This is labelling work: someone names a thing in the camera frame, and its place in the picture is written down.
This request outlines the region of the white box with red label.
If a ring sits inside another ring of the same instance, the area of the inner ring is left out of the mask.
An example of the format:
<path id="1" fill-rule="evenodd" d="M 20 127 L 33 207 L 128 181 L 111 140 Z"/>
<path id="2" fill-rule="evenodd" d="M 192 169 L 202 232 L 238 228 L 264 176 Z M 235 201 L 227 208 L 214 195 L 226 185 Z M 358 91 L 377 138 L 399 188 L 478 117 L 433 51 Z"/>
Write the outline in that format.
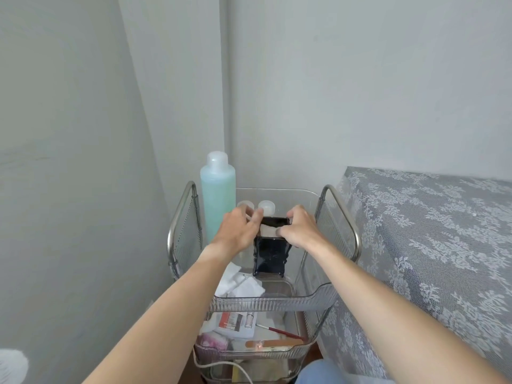
<path id="1" fill-rule="evenodd" d="M 228 339 L 253 339 L 257 313 L 255 312 L 215 312 L 213 331 Z"/>

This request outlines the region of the person's right forearm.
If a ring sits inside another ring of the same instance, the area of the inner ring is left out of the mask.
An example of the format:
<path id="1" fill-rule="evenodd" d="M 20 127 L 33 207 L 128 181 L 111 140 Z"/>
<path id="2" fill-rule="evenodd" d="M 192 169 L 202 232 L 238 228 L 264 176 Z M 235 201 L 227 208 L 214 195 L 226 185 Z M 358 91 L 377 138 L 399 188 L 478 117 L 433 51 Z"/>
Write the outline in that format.
<path id="1" fill-rule="evenodd" d="M 306 246 L 397 384 L 512 384 L 442 323 L 323 239 Z"/>

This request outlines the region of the red handled brush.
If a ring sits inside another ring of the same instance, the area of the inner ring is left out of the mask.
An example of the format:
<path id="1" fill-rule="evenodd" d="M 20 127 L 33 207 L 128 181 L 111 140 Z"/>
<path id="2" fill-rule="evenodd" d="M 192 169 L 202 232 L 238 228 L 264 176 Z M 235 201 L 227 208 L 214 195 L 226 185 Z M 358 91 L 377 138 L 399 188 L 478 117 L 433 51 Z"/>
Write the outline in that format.
<path id="1" fill-rule="evenodd" d="M 277 334 L 284 335 L 284 336 L 292 338 L 292 339 L 298 339 L 298 340 L 301 340 L 301 341 L 305 341 L 306 340 L 304 337 L 301 337 L 301 336 L 299 336 L 297 334 L 293 334 L 293 333 L 287 332 L 285 330 L 281 330 L 281 329 L 274 328 L 274 327 L 268 327 L 268 326 L 262 325 L 260 323 L 256 323 L 255 326 L 257 326 L 259 328 L 262 328 L 262 329 L 266 329 L 268 331 L 272 331 L 272 332 L 277 333 Z"/>

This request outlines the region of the crumpled white tissue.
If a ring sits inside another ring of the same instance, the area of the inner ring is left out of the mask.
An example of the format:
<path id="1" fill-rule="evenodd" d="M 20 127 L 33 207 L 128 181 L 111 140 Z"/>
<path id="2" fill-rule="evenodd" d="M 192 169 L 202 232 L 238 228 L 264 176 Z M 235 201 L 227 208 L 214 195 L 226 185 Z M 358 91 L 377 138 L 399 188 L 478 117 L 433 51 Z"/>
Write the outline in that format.
<path id="1" fill-rule="evenodd" d="M 241 272 L 241 267 L 229 263 L 215 290 L 215 297 L 244 298 L 261 297 L 265 289 L 260 280 L 250 273 Z"/>

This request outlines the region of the person's left forearm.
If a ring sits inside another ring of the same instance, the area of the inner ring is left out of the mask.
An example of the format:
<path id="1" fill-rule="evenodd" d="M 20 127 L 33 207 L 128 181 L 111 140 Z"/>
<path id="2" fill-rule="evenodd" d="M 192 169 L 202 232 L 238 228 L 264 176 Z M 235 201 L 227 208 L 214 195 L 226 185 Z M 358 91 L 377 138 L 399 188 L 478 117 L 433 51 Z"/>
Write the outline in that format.
<path id="1" fill-rule="evenodd" d="M 240 251 L 209 244 L 83 384 L 178 384 L 221 277 Z"/>

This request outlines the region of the grey lace tablecloth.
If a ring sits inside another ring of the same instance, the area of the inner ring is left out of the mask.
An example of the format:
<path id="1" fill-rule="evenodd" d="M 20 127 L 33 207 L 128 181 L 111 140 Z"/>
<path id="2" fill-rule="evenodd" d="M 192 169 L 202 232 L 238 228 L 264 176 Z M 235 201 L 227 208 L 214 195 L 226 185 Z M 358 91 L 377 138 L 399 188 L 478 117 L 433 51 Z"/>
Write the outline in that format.
<path id="1" fill-rule="evenodd" d="M 357 264 L 512 381 L 512 181 L 348 167 Z"/>

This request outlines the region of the person's right hand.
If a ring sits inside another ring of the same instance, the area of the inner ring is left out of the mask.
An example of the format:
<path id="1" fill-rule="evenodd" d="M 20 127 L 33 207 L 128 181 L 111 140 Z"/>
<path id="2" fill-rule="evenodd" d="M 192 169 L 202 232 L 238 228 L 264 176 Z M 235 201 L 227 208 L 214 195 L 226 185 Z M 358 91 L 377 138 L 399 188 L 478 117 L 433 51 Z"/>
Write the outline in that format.
<path id="1" fill-rule="evenodd" d="M 287 217 L 291 218 L 292 226 L 292 239 L 286 240 L 289 244 L 302 248 L 313 256 L 333 248 L 318 229 L 314 216 L 307 212 L 304 206 L 294 206 L 287 213 Z"/>

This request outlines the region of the white fluffy slipper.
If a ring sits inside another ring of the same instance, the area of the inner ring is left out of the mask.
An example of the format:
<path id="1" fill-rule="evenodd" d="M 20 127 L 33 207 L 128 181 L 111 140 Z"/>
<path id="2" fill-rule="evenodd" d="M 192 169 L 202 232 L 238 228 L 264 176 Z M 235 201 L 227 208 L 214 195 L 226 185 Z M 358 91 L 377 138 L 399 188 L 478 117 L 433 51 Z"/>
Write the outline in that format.
<path id="1" fill-rule="evenodd" d="M 29 360 L 20 350 L 0 349 L 0 384 L 22 384 Z"/>

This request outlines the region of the pink packet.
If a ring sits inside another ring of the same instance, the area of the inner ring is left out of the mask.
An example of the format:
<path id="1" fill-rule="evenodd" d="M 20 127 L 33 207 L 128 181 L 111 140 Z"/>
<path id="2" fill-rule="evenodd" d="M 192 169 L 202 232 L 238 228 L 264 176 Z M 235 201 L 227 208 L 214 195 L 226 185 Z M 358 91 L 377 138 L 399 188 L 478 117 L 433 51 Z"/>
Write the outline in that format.
<path id="1" fill-rule="evenodd" d="M 214 331 L 202 333 L 197 337 L 197 344 L 203 348 L 211 348 L 218 351 L 227 351 L 229 339 Z"/>

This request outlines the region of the person's blue trouser leg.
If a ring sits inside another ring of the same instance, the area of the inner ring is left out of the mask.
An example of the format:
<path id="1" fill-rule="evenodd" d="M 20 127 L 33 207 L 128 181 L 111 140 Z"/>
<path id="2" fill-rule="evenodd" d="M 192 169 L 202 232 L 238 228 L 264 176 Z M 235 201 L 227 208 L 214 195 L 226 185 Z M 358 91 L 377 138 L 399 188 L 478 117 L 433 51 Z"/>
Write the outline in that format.
<path id="1" fill-rule="evenodd" d="M 329 360 L 312 361 L 301 369 L 294 384 L 395 384 L 393 380 L 349 374 Z"/>

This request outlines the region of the black glossy storage box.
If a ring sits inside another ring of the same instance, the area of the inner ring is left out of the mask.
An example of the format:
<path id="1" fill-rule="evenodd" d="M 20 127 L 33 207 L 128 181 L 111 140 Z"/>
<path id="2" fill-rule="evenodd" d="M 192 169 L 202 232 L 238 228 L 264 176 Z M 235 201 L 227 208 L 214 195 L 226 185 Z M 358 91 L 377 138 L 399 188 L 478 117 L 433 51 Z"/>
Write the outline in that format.
<path id="1" fill-rule="evenodd" d="M 280 227 L 290 225 L 290 218 L 263 217 L 261 224 Z M 285 267 L 292 245 L 284 238 L 262 238 L 259 232 L 253 241 L 253 277 L 260 273 L 285 277 Z"/>

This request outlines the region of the clear acrylic trolley cart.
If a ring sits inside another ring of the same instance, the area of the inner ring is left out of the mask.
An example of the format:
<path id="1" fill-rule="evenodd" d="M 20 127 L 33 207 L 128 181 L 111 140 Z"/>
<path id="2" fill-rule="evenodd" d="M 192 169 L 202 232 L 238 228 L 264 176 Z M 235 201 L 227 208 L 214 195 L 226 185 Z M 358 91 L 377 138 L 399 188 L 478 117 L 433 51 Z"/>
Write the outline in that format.
<path id="1" fill-rule="evenodd" d="M 278 188 L 237 188 L 237 200 L 262 201 L 269 199 L 277 206 L 276 215 L 285 215 L 296 204 L 303 204 L 308 210 L 316 211 L 320 195 L 304 189 Z M 291 249 L 285 267 L 285 277 L 260 273 L 257 280 L 262 282 L 265 293 L 262 297 L 214 297 L 206 317 L 215 312 L 255 312 L 283 314 L 287 331 L 297 330 L 297 335 L 306 340 L 288 350 L 255 351 L 245 347 L 227 351 L 194 346 L 197 362 L 208 365 L 217 362 L 284 360 L 293 366 L 291 380 L 298 374 L 311 346 L 317 341 L 327 316 L 338 299 L 336 289 L 323 269 L 305 251 Z"/>

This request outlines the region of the white wall pipe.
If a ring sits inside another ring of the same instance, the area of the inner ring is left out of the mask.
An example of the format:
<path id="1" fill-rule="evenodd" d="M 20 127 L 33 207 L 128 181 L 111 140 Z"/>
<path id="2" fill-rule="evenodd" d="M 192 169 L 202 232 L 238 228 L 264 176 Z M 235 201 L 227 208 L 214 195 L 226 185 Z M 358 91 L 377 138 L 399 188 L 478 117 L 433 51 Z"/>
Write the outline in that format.
<path id="1" fill-rule="evenodd" d="M 231 121 L 231 84 L 229 57 L 229 6 L 228 0 L 219 0 L 221 72 L 222 72 L 222 104 L 223 104 L 223 140 L 224 151 L 228 162 L 234 164 L 233 135 Z"/>

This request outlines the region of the green liquid plastic bottle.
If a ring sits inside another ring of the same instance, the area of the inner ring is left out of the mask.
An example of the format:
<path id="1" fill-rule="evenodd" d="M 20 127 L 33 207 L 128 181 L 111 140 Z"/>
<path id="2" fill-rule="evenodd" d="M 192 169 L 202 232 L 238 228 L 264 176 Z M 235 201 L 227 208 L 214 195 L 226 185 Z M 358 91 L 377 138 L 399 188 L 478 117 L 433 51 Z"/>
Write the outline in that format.
<path id="1" fill-rule="evenodd" d="M 210 243 L 217 234 L 224 214 L 236 205 L 235 168 L 223 151 L 207 155 L 207 164 L 200 170 L 206 237 Z"/>

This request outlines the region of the person's left hand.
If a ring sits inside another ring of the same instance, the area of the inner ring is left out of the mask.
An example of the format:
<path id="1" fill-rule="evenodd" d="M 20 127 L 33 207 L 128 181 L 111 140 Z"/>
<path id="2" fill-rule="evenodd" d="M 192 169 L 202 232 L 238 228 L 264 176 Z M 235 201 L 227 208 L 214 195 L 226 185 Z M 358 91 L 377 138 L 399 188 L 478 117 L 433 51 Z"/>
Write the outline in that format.
<path id="1" fill-rule="evenodd" d="M 229 263 L 239 252 L 248 248 L 259 229 L 251 229 L 250 219 L 235 207 L 224 214 L 218 232 L 201 254 L 201 258 Z"/>

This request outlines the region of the tan nail file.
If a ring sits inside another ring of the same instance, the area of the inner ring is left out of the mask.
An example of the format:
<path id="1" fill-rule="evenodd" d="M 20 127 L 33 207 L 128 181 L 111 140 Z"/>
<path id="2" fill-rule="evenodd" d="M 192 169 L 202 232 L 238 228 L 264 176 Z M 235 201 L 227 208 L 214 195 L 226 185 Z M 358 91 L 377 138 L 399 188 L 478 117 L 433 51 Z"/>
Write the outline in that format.
<path id="1" fill-rule="evenodd" d="M 251 340 L 245 343 L 245 348 L 264 351 L 264 350 L 288 350 L 296 345 L 301 345 L 301 340 L 284 338 L 284 339 L 272 339 L 264 341 Z"/>

